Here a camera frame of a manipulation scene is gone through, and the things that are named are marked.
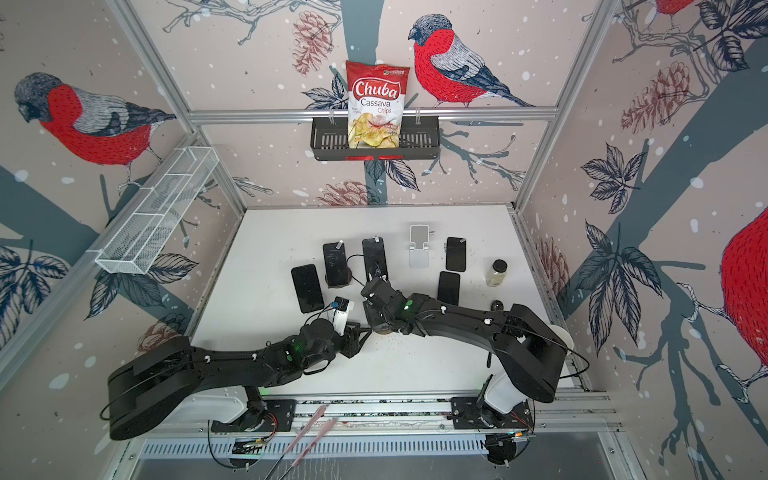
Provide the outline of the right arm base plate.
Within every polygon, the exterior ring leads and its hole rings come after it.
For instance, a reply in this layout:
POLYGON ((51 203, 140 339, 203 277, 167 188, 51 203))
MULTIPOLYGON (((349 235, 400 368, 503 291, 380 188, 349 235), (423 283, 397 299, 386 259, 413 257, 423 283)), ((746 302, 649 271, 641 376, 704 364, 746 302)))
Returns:
POLYGON ((534 426, 533 411, 526 401, 500 413, 478 397, 452 397, 448 418, 456 430, 529 430, 534 426))

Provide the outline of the green phone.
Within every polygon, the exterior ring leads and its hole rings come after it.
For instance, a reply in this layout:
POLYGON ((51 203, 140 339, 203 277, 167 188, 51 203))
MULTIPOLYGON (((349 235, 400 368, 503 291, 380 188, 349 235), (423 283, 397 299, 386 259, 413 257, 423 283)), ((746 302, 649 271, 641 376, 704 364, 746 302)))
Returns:
POLYGON ((461 276, 459 273, 441 271, 438 280, 437 300, 458 306, 460 301, 461 276))

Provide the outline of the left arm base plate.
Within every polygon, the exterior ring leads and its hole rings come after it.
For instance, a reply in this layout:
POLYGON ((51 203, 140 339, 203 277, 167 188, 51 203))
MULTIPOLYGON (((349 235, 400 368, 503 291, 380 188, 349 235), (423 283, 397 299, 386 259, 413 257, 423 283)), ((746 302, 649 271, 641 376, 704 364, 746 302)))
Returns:
POLYGON ((287 432, 291 429, 297 402, 292 399, 267 399, 259 407, 249 406, 230 423, 213 421, 213 433, 287 432))

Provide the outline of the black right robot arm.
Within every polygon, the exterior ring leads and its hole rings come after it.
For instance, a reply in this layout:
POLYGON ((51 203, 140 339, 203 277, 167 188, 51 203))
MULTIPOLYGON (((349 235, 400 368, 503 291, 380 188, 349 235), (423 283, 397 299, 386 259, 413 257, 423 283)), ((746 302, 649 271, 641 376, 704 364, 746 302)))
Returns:
POLYGON ((450 305, 428 295, 408 297, 381 277, 361 290, 374 327, 403 335, 445 337, 495 355, 512 385, 527 398, 555 400, 569 347, 529 307, 481 311, 450 305))

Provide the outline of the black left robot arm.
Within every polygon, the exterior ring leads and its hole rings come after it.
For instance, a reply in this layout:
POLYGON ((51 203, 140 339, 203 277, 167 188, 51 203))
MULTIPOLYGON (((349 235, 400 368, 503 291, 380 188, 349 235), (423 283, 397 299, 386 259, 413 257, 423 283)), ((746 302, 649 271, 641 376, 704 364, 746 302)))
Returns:
POLYGON ((160 425, 188 396, 212 389, 282 386, 319 373, 337 355, 357 355, 372 329, 358 322, 341 333, 325 319, 302 326, 296 335, 259 350, 213 351, 194 347, 185 336, 115 370, 107 380, 112 440, 128 440, 160 425))

